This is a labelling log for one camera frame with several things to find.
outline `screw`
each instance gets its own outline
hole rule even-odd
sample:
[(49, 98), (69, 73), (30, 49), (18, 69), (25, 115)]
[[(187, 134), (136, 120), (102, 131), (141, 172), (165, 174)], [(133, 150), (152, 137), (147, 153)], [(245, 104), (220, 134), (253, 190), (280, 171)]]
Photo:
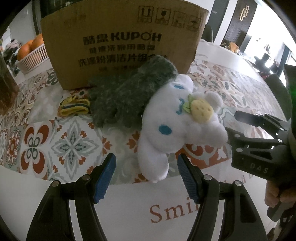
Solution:
[(212, 177), (208, 174), (204, 175), (204, 179), (207, 180), (207, 181), (210, 181), (212, 180)]
[(240, 182), (240, 181), (237, 181), (237, 180), (236, 180), (236, 181), (234, 181), (234, 184), (235, 184), (235, 185), (237, 185), (238, 187), (242, 186), (242, 182)]
[(87, 181), (89, 178), (90, 178), (90, 176), (88, 174), (85, 174), (82, 176), (83, 181)]
[(56, 187), (56, 186), (58, 186), (58, 185), (59, 185), (59, 181), (53, 181), (53, 182), (52, 182), (52, 186), (53, 186), (53, 187)]

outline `patterned tablecloth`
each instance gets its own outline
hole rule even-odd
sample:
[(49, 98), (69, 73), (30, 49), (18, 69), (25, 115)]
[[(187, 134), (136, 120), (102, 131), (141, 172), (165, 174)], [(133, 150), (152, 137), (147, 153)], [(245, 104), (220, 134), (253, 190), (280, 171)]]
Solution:
[[(239, 123), (236, 110), (272, 114), (284, 119), (283, 112), (263, 80), (213, 64), (197, 54), (188, 74), (199, 91), (215, 91), (224, 101), (220, 121), (248, 137), (268, 137), (260, 128)], [(86, 89), (64, 91), (53, 69), (20, 84), (14, 106), (0, 116), (0, 165), (23, 174), (62, 183), (77, 180), (100, 165), (108, 153), (117, 158), (111, 184), (147, 181), (137, 163), (139, 129), (106, 125), (95, 128), (90, 115), (62, 118), (59, 103), (70, 95), (87, 95)], [(231, 147), (221, 148), (186, 144), (169, 155), (168, 176), (179, 175), (176, 156), (186, 153), (201, 169), (231, 158)]]

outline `gray fuzzy cloth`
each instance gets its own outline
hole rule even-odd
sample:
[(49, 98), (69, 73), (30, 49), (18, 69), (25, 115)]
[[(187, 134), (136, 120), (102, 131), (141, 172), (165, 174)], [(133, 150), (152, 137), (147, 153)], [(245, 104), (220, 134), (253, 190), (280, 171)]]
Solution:
[(178, 71), (166, 58), (156, 55), (138, 69), (121, 75), (99, 76), (90, 80), (90, 109), (93, 123), (120, 123), (131, 127), (141, 123), (141, 115), (154, 93)]

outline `human hand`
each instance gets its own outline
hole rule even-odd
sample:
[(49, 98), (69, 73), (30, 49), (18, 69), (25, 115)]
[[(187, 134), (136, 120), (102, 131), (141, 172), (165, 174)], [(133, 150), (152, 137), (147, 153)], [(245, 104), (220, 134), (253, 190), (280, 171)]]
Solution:
[(282, 192), (280, 198), (279, 188), (271, 181), (266, 183), (265, 204), (269, 207), (275, 207), (279, 201), (281, 202), (295, 202), (296, 188), (290, 188)]

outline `dark wood panel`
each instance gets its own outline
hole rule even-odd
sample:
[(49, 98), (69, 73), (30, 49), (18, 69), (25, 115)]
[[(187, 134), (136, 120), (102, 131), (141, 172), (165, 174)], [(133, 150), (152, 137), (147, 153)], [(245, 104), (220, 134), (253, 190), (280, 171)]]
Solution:
[[(242, 10), (249, 6), (249, 12), (243, 20), (240, 20)], [(237, 46), (241, 46), (249, 30), (251, 22), (253, 20), (257, 3), (254, 0), (238, 0), (235, 7), (231, 22), (228, 30), (224, 36), (223, 42), (233, 42)]]

